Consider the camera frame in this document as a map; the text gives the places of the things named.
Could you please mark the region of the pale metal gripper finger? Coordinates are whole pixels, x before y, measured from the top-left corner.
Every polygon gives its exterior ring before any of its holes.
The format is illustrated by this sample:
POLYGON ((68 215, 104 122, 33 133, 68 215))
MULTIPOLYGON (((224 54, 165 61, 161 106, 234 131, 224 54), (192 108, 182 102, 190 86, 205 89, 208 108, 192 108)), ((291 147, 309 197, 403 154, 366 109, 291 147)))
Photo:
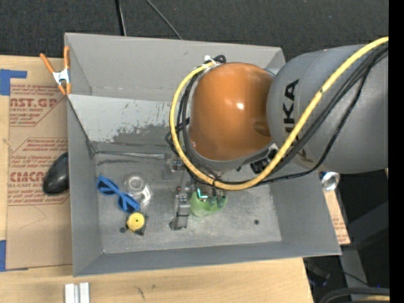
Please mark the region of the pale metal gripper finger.
POLYGON ((185 167, 178 155, 165 155, 164 165, 162 167, 162 179, 169 180, 176 173, 184 171, 185 167))
POLYGON ((180 230, 187 227, 190 213, 190 203, 187 194, 176 194, 174 200, 174 215, 169 223, 171 230, 180 230))

